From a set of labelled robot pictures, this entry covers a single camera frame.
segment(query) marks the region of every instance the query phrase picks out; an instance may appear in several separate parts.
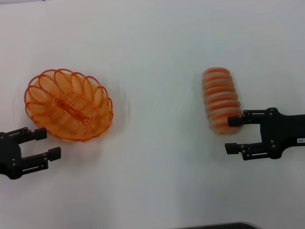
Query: basket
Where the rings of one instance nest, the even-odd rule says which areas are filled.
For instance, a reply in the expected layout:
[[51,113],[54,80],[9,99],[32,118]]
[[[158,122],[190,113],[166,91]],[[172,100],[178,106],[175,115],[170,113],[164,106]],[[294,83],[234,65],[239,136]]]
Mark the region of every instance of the basket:
[[67,141],[89,141],[112,124],[112,101],[92,76],[50,69],[34,77],[24,94],[25,110],[38,127]]

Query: white table surface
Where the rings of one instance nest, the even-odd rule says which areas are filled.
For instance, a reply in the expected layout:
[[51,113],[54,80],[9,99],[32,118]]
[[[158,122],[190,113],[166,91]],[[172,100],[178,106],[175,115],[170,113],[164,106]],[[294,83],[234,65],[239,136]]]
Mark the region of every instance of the white table surface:
[[221,66],[243,109],[305,114],[303,0],[50,0],[0,5],[1,131],[35,128],[29,80],[50,68],[95,76],[114,104],[108,135],[53,137],[62,159],[18,180],[0,176],[3,229],[165,229],[244,221],[305,225],[305,147],[243,161],[224,144],[260,141],[259,126],[215,135],[202,73]]

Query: orange wire basket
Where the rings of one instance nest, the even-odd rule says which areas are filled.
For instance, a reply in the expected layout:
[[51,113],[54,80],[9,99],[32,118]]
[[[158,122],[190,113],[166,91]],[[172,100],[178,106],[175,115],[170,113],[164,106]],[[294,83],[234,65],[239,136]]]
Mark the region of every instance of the orange wire basket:
[[112,124],[112,101],[92,76],[50,69],[34,77],[24,94],[25,110],[38,127],[67,141],[89,141]]

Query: white background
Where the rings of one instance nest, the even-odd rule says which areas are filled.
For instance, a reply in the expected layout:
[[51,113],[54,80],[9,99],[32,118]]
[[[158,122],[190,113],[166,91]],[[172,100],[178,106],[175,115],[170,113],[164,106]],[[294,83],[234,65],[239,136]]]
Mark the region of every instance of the white background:
[[202,73],[229,69],[243,109],[305,114],[303,0],[50,0],[0,6],[1,131],[34,124],[29,80],[50,68],[96,77],[114,104],[108,135],[51,136],[62,159],[18,180],[0,176],[4,229],[165,229],[244,221],[305,225],[305,147],[243,161],[224,144],[260,141],[259,126],[215,135]]

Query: white label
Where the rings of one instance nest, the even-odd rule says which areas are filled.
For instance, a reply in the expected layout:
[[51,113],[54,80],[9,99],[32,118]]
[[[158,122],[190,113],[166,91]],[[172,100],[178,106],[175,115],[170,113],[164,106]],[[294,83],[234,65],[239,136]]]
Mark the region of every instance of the white label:
[[297,143],[305,143],[305,138],[297,138]]

